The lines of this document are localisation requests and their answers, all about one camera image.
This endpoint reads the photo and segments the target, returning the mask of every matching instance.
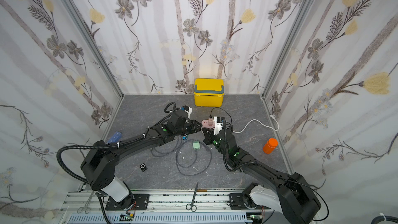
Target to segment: black cable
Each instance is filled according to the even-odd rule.
[[[102,211],[103,218],[105,219],[105,222],[106,222],[107,224],[112,224],[112,223],[109,221],[109,219],[108,219],[108,217],[106,216],[106,214],[105,214],[105,208],[103,207],[101,197],[100,197],[99,195],[97,195],[97,197],[98,197],[98,200],[99,200],[99,204],[101,205],[101,211]]]
[[[285,180],[285,181],[292,182],[292,183],[300,184],[300,185],[302,185],[302,186],[305,186],[305,187],[311,189],[313,192],[315,192],[315,193],[322,199],[322,201],[325,203],[325,205],[326,205],[326,210],[328,211],[328,213],[326,214],[326,217],[323,218],[323,219],[320,219],[320,220],[314,220],[314,219],[312,219],[312,220],[313,220],[313,221],[322,221],[322,220],[326,220],[326,218],[329,216],[329,207],[328,207],[327,203],[325,202],[325,200],[323,199],[323,197],[321,197],[321,195],[318,194],[318,192],[316,192],[313,188],[311,188],[311,187],[308,186],[308,185],[305,185],[305,184],[302,184],[302,183],[299,183],[299,182],[295,182],[295,181],[291,181],[291,180],[287,180],[287,179],[284,179],[284,178],[281,178],[281,179],[282,179],[282,180]]]
[[[265,223],[267,220],[269,220],[269,219],[271,218],[271,216],[274,214],[274,212],[275,212],[275,210],[272,211],[272,214],[271,214],[265,221],[263,221],[261,224],[263,224],[263,223]]]
[[[232,117],[231,117],[231,115],[230,115],[227,111],[225,111],[224,109],[222,109],[221,107],[215,107],[215,108],[213,108],[213,109],[210,111],[210,116],[212,116],[211,113],[212,113],[213,110],[216,109],[216,108],[220,108],[221,110],[223,110],[224,112],[226,112],[226,113],[229,115],[229,117],[230,117],[230,119],[231,119],[231,125],[232,125]]]
[[[184,173],[181,172],[179,166],[181,166],[181,167],[183,167],[183,168],[189,168],[189,167],[193,166],[193,165],[195,164],[196,160],[197,160],[197,151],[195,150],[195,161],[193,161],[193,163],[192,163],[191,165],[189,165],[189,166],[182,166],[182,165],[180,164],[180,162],[178,161],[178,154],[180,153],[180,150],[182,149],[182,147],[183,147],[186,143],[188,143],[188,142],[194,142],[194,141],[196,141],[196,140],[190,139],[190,140],[187,140],[187,141],[185,141],[185,142],[182,142],[182,144],[177,148],[177,153],[176,153],[176,165],[177,165],[178,172],[180,172],[181,175],[184,175],[184,176],[187,176],[187,177],[192,177],[192,176],[199,175],[199,174],[205,172],[205,171],[207,170],[207,168],[210,166],[211,160],[212,160],[212,153],[211,153],[210,148],[209,148],[205,143],[203,143],[202,141],[199,141],[199,143],[201,143],[201,144],[205,147],[206,151],[210,152],[210,161],[209,161],[209,164],[207,165],[207,167],[206,167],[204,170],[202,170],[201,172],[198,172],[198,173],[196,173],[196,174],[193,174],[193,175],[188,175],[188,174],[184,174]]]
[[[223,125],[222,125],[223,129],[224,129],[224,141],[226,142],[226,125],[224,124],[224,120],[222,120],[222,123],[223,123]],[[236,166],[235,168],[231,169],[230,167],[228,167],[228,164],[226,162],[226,152],[227,152],[227,150],[228,150],[228,147],[226,146],[224,152],[222,153],[222,160],[224,162],[226,170],[229,171],[229,172],[235,172],[235,171],[237,171],[238,169],[240,169],[241,167],[243,167],[245,165],[257,165],[258,164],[258,162],[245,162],[245,163],[242,163],[242,164]]]
[[[150,152],[152,153],[152,156],[154,156],[154,157],[165,157],[165,156],[167,156],[167,155],[169,155],[169,154],[175,152],[175,151],[178,149],[179,143],[180,143],[180,139],[178,138],[178,139],[177,139],[176,146],[175,146],[171,151],[169,151],[169,152],[159,152],[156,148],[151,148],[151,149],[150,149]],[[162,154],[162,155],[155,155],[155,154],[153,153],[153,150],[155,150],[155,152],[157,152],[157,153],[159,153],[159,154]]]
[[[169,106],[173,105],[173,109],[172,110],[168,110],[167,108],[169,108]],[[162,122],[164,122],[166,119],[168,119],[170,116],[172,116],[172,112],[174,112],[176,110],[176,103],[175,102],[170,102],[167,104],[167,106],[164,108],[163,112],[168,113],[167,116],[163,117],[161,120],[159,120],[156,124],[154,124],[152,127],[161,124]]]
[[[385,216],[375,217],[372,220],[371,224],[377,224],[377,223],[382,222],[384,220],[398,223],[398,218],[397,217],[385,215]]]
[[[230,129],[231,129],[231,132],[233,132],[233,131],[234,131],[234,128],[233,128],[233,126],[231,125],[231,123],[228,122],[228,121],[226,121],[226,123],[229,124],[229,126],[227,126],[227,128],[230,128]]]
[[[70,176],[72,176],[73,178],[76,178],[76,179],[79,180],[79,181],[82,181],[82,182],[88,184],[88,181],[87,181],[84,177],[81,177],[81,176],[75,174],[74,172],[72,172],[72,171],[65,165],[65,163],[63,162],[62,157],[61,157],[62,152],[66,151],[66,150],[76,150],[76,149],[86,149],[86,150],[87,150],[87,149],[90,149],[90,150],[109,150],[109,149],[113,149],[113,148],[117,148],[117,147],[121,148],[121,147],[125,147],[125,146],[127,146],[127,145],[130,145],[130,144],[132,144],[132,143],[135,143],[135,142],[137,142],[137,141],[140,141],[140,140],[142,140],[142,139],[144,139],[144,138],[145,138],[145,136],[142,135],[142,136],[140,136],[139,138],[135,138],[135,139],[132,139],[132,140],[128,140],[128,139],[127,139],[127,140],[125,140],[125,141],[123,141],[123,142],[120,142],[119,144],[110,144],[110,145],[104,145],[104,146],[79,146],[79,145],[64,146],[64,147],[60,148],[60,149],[58,150],[58,152],[57,152],[57,161],[58,161],[60,167],[61,167],[64,171],[66,171],[66,173],[68,173]]]
[[[173,109],[172,110],[168,110],[167,108],[169,108],[169,106],[173,105]],[[174,112],[176,110],[176,103],[175,102],[170,102],[167,104],[167,106],[164,108],[164,112],[165,113],[169,113],[169,112]]]

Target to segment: gray cable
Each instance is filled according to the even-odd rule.
[[[152,149],[150,150],[150,152],[152,153],[152,156],[154,156],[154,157],[165,157],[165,156],[167,156],[167,155],[169,155],[169,154],[175,152],[175,151],[178,149],[178,144],[179,144],[180,140],[181,140],[180,138],[177,139],[176,146],[175,146],[170,152],[159,152],[156,148],[152,148]],[[153,153],[153,150],[155,150],[155,152],[157,152],[157,153],[159,153],[159,154],[162,154],[162,155],[155,155],[155,154]]]
[[[191,165],[189,165],[189,166],[182,166],[182,165],[179,163],[179,161],[178,161],[178,154],[180,153],[181,148],[182,148],[186,143],[188,143],[188,142],[194,142],[194,141],[196,141],[196,140],[190,139],[190,140],[187,140],[187,141],[183,142],[183,143],[178,147],[177,153],[176,153],[176,165],[177,165],[178,172],[179,172],[181,175],[184,175],[184,176],[187,176],[187,177],[192,177],[192,176],[199,175],[199,174],[205,172],[205,171],[207,170],[207,168],[210,166],[210,164],[211,164],[211,159],[212,159],[212,153],[211,153],[210,148],[209,148],[205,143],[203,143],[202,141],[199,141],[199,143],[201,143],[201,144],[205,147],[206,151],[210,152],[210,161],[209,161],[209,164],[207,165],[207,167],[206,167],[204,170],[202,170],[201,172],[198,172],[198,173],[196,173],[196,174],[188,175],[188,174],[182,173],[182,172],[180,171],[180,167],[179,167],[179,166],[181,166],[181,167],[183,167],[183,168],[189,168],[189,167],[193,166],[193,165],[195,164],[196,160],[197,160],[197,152],[195,151],[195,161],[194,161]]]
[[[196,161],[197,161],[197,158],[198,158],[197,150],[195,150],[195,159],[194,159],[194,161],[193,161],[190,165],[188,165],[188,166],[183,166],[183,165],[180,164],[180,162],[178,161],[178,154],[180,153],[180,150],[182,149],[182,147],[183,147],[186,143],[188,143],[188,142],[194,142],[194,141],[196,141],[196,140],[190,139],[190,140],[187,140],[187,141],[184,141],[184,142],[183,142],[182,139],[180,139],[180,137],[178,137],[176,146],[175,146],[171,151],[169,151],[169,152],[159,152],[158,150],[156,150],[156,148],[153,148],[153,149],[151,149],[150,151],[151,151],[151,153],[152,153],[152,156],[154,156],[154,157],[165,157],[165,156],[167,156],[167,155],[169,155],[169,154],[171,154],[171,153],[173,153],[173,152],[176,152],[176,166],[177,166],[178,172],[179,172],[181,175],[184,175],[184,176],[187,176],[187,177],[191,177],[191,176],[199,175],[199,174],[205,172],[205,171],[207,170],[207,168],[210,166],[211,160],[212,160],[212,153],[211,153],[210,148],[209,148],[205,143],[203,143],[202,141],[199,141],[199,143],[201,143],[201,144],[205,147],[206,151],[210,152],[210,161],[209,161],[209,164],[207,165],[207,167],[206,167],[203,171],[198,172],[198,173],[193,174],[193,175],[188,175],[188,174],[184,174],[184,173],[181,172],[180,166],[183,167],[183,168],[190,168],[190,167],[192,167],[192,166],[196,163]],[[155,150],[155,152],[158,152],[158,153],[161,154],[161,155],[155,155],[154,152],[153,152],[153,150]]]

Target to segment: cable tie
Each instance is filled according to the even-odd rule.
[[[382,217],[384,217],[384,221],[387,220],[386,216],[385,216],[382,212],[380,212],[379,214],[380,214]]]

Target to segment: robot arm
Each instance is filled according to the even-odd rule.
[[[115,177],[115,166],[126,157],[152,147],[162,146],[173,141],[176,136],[200,132],[202,124],[189,119],[191,112],[192,109],[187,106],[175,109],[168,115],[170,119],[163,119],[156,125],[148,127],[142,135],[113,144],[112,148],[107,147],[102,140],[96,142],[94,147],[104,148],[90,150],[80,166],[91,189],[105,192],[121,209],[130,207],[135,201],[134,196],[130,189]]]
[[[108,194],[119,209],[129,209],[135,202],[135,198],[127,185],[115,177],[115,166],[128,156],[164,145],[174,140],[176,136],[203,131],[204,143],[213,144],[223,154],[224,164],[228,171],[234,172],[241,169],[243,173],[267,184],[275,193],[266,193],[263,187],[252,183],[243,191],[247,208],[263,205],[282,212],[292,224],[311,222],[321,208],[321,204],[301,175],[297,173],[289,175],[274,170],[238,147],[232,135],[232,127],[227,128],[224,125],[223,117],[214,117],[216,128],[203,128],[201,123],[189,118],[192,112],[190,107],[176,109],[174,103],[173,109],[168,111],[167,108],[171,104],[173,103],[168,104],[164,110],[169,114],[154,126],[148,127],[142,135],[111,144],[106,144],[101,140],[93,146],[65,146],[57,152],[58,163],[69,175],[89,184],[92,190]],[[81,164],[85,178],[73,173],[63,163],[61,154],[70,149],[90,149]]]
[[[244,205],[247,208],[254,208],[257,205],[271,207],[282,212],[292,224],[310,223],[321,208],[321,204],[305,179],[298,173],[289,175],[279,172],[256,160],[237,146],[232,128],[226,128],[224,122],[224,117],[214,117],[215,126],[221,124],[221,129],[202,128],[205,135],[204,143],[213,144],[223,154],[228,171],[241,169],[243,173],[266,184],[275,193],[274,195],[263,193],[262,186],[252,183],[243,191]]]

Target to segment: floral wallpaper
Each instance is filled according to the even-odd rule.
[[[303,0],[73,0],[127,94],[260,93]]]
[[[397,25],[396,0],[315,0],[266,94],[325,223],[398,212]]]
[[[101,139],[120,97],[60,0],[0,5],[1,220],[52,223],[79,186],[59,167],[57,150]],[[78,172],[85,154],[63,158]]]

